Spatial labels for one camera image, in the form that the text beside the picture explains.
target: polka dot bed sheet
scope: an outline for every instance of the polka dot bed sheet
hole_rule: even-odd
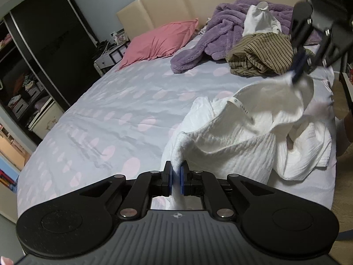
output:
[[[119,71],[116,65],[65,112],[20,174],[19,216],[38,203],[114,174],[134,179],[159,169],[165,145],[195,98],[232,96],[262,79],[232,75],[225,61],[210,60],[173,74],[170,59],[141,61]],[[333,72],[322,68],[315,73],[322,79],[316,81],[315,103],[327,113],[324,119],[334,130],[332,92],[327,86]],[[314,170],[304,182],[286,182],[273,175],[270,185],[330,207],[336,162],[332,155],[327,170]],[[154,199],[156,208],[164,208],[166,202]]]

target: black sliding door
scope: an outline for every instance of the black sliding door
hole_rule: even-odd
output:
[[[27,47],[23,52],[30,51],[38,62],[36,75],[60,106],[68,109],[100,78],[92,61],[96,47],[70,4],[67,0],[25,0],[10,16],[23,38],[19,48]]]

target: pink pillow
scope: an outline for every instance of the pink pillow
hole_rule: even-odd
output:
[[[173,22],[133,38],[120,62],[119,70],[137,61],[172,56],[187,44],[197,24],[198,19]]]

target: metal screw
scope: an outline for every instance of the metal screw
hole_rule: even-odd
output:
[[[125,208],[120,211],[120,215],[123,217],[134,217],[137,214],[137,210],[133,208]]]
[[[218,209],[216,213],[219,217],[222,217],[222,218],[227,218],[234,215],[234,211],[229,208]]]

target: purple blanket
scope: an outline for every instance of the purple blanket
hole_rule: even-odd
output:
[[[192,49],[184,50],[171,59],[174,73],[192,69],[202,59],[203,53],[214,60],[224,59],[226,54],[242,39],[244,21],[250,5],[257,5],[259,0],[236,0],[234,4],[219,4],[208,22],[206,32]],[[289,33],[293,7],[268,3],[271,14],[281,23],[282,32]],[[307,44],[317,44],[321,38],[314,32]]]

